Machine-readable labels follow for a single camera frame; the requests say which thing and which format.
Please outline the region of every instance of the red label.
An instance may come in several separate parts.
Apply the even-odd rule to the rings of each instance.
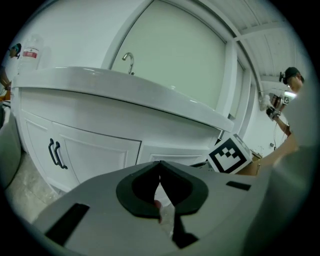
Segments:
[[[24,51],[22,56],[37,58],[36,52]]]

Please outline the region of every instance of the tile floor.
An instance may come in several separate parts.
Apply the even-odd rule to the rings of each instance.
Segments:
[[[15,213],[32,223],[38,214],[57,200],[63,192],[52,191],[37,171],[30,156],[24,152],[21,154],[20,166],[4,193]]]

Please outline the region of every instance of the chrome faucet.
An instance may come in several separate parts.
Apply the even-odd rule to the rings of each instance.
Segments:
[[[122,60],[125,61],[128,56],[130,57],[130,68],[129,68],[128,74],[129,74],[129,75],[134,75],[135,73],[131,72],[131,71],[132,71],[132,68],[134,67],[134,63],[135,63],[134,55],[133,55],[131,52],[127,52],[127,53],[122,57]]]

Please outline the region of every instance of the black handle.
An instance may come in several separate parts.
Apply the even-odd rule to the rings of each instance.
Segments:
[[[59,155],[58,155],[58,148],[60,148],[60,143],[58,141],[55,142],[55,148],[54,148],[54,154],[56,157],[56,160],[58,161],[58,165],[62,168],[62,169],[68,169],[68,167],[66,167],[65,165],[62,165]]]
[[[50,138],[50,144],[49,144],[49,153],[50,153],[50,156],[52,158],[52,161],[53,163],[57,166],[58,163],[56,162],[55,158],[54,158],[54,155],[52,154],[52,151],[51,151],[51,146],[54,144],[54,140],[52,138]]]

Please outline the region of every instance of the bottle label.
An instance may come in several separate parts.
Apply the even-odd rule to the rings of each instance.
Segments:
[[[32,48],[32,47],[28,47],[28,48],[25,48],[23,50],[23,54],[22,56],[24,57],[31,57],[31,58],[37,58],[37,55],[38,55],[38,50],[36,48]]]

